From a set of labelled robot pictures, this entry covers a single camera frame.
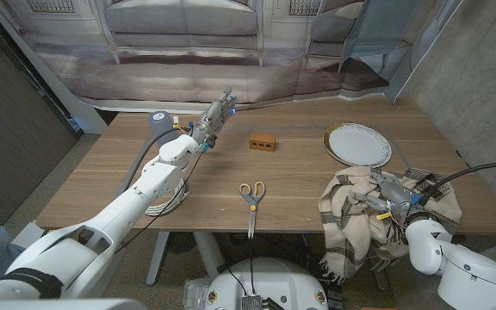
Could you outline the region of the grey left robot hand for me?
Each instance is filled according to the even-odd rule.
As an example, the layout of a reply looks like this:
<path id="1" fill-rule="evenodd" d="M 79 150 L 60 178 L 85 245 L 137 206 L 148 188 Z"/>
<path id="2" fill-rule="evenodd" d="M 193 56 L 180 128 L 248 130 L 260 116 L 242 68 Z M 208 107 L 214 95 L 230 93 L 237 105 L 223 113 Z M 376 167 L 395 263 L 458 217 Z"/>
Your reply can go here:
<path id="1" fill-rule="evenodd" d="M 236 97 L 232 96 L 231 92 L 232 88 L 227 87 L 212 102 L 200 121 L 195 125 L 191 137 L 199 145 L 208 144 L 210 148 L 213 148 L 217 134 L 221 131 L 228 118 L 234 114 Z"/>

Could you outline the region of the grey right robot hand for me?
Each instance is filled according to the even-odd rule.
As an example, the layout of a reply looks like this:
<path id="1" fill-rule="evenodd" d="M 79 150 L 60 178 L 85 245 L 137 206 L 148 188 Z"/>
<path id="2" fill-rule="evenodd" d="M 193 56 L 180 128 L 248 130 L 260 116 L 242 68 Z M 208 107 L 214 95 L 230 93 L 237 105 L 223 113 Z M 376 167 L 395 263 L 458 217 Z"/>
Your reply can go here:
<path id="1" fill-rule="evenodd" d="M 365 202 L 381 214 L 390 213 L 392 219 L 400 226 L 408 226 L 409 216 L 416 212 L 415 204 L 421 195 L 402 186 L 394 177 L 385 175 L 378 170 L 372 170 L 369 175 L 377 182 L 383 198 L 353 191 L 350 192 L 350 197 Z"/>

